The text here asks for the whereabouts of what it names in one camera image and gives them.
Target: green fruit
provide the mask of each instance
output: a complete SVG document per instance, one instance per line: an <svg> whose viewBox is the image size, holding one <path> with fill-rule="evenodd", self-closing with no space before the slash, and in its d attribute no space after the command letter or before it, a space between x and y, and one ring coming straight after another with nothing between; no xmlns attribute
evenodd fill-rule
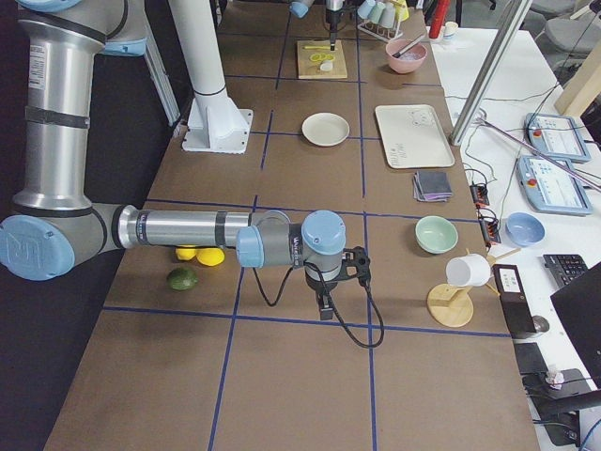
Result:
<svg viewBox="0 0 601 451"><path fill-rule="evenodd" d="M194 288L198 283L196 272L190 268L175 268L167 275L167 283L171 289L177 291L185 291L186 289Z"/></svg>

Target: pink bowl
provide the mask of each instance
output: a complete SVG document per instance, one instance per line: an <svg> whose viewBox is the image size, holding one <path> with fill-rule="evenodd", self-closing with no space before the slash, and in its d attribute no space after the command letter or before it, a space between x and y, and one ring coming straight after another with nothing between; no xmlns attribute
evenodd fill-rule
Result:
<svg viewBox="0 0 601 451"><path fill-rule="evenodd" d="M408 45L409 39L395 39L386 44L386 56L388 57L388 65L392 70L398 73L410 73L418 69L425 61L428 51L422 44L417 44L405 54L394 58L393 54Z"/></svg>

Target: red bottle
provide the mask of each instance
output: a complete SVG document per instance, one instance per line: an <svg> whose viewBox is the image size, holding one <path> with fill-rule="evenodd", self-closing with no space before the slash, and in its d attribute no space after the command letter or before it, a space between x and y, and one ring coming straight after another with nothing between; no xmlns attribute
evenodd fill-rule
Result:
<svg viewBox="0 0 601 451"><path fill-rule="evenodd" d="M430 25L430 34L428 35L431 39L436 39L439 36L440 29L444 23L444 19L447 17L447 10L451 5L451 0L439 0L439 4L436 6L436 12L434 13L434 19Z"/></svg>

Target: white tray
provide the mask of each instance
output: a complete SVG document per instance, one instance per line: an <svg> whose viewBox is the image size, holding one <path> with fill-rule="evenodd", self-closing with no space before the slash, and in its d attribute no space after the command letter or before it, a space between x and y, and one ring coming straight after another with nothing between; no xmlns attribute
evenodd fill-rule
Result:
<svg viewBox="0 0 601 451"><path fill-rule="evenodd" d="M390 167L448 167L455 163L432 106L380 105L376 118Z"/></svg>

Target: folded cloth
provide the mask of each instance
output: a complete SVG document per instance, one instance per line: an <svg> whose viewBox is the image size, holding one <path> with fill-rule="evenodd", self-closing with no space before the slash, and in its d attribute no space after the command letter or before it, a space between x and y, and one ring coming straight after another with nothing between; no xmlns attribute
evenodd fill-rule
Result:
<svg viewBox="0 0 601 451"><path fill-rule="evenodd" d="M446 202L453 195L446 172L417 171L413 176L413 197L421 202Z"/></svg>

